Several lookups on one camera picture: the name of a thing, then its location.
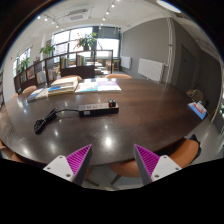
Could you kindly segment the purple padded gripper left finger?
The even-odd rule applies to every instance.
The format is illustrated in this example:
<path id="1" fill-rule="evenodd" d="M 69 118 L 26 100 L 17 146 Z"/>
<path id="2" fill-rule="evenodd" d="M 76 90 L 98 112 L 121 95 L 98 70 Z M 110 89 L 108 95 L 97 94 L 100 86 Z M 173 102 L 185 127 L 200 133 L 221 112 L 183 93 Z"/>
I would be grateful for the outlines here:
<path id="1" fill-rule="evenodd" d="M 91 157 L 92 145 L 89 144 L 68 156 L 57 156 L 44 167 L 44 170 L 81 186 Z"/>

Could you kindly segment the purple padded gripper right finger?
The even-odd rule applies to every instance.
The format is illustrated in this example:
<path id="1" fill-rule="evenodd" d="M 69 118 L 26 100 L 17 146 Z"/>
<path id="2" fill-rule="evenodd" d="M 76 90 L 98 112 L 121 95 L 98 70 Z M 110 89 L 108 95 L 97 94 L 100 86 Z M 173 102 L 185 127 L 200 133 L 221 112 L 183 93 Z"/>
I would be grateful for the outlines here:
<path id="1" fill-rule="evenodd" d="M 158 156 L 137 144 L 134 145 L 134 156 L 144 185 L 181 170 L 169 156 Z"/>

